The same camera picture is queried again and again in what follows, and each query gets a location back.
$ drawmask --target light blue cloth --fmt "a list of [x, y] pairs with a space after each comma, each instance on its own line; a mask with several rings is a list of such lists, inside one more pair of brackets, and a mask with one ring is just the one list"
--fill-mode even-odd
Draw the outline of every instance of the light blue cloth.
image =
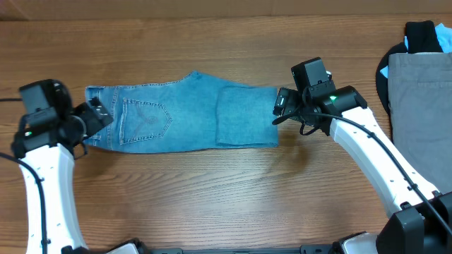
[[[437, 25], [435, 27], [436, 37], [438, 38], [439, 46], [443, 49], [443, 53], [451, 53], [452, 52], [452, 28], [447, 28], [443, 25], [443, 23]], [[405, 46], [408, 49], [408, 38], [405, 36], [404, 39]], [[385, 67], [380, 70], [380, 73], [388, 78], [389, 68]]]
[[132, 153], [275, 147], [275, 87], [251, 87], [194, 71], [168, 83], [90, 86], [114, 121], [88, 145]]

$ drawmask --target back pocket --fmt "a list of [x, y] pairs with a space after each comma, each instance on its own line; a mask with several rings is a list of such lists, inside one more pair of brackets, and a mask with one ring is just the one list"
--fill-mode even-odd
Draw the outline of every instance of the back pocket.
[[163, 104], [124, 98], [120, 144], [161, 138], [171, 122], [171, 115]]

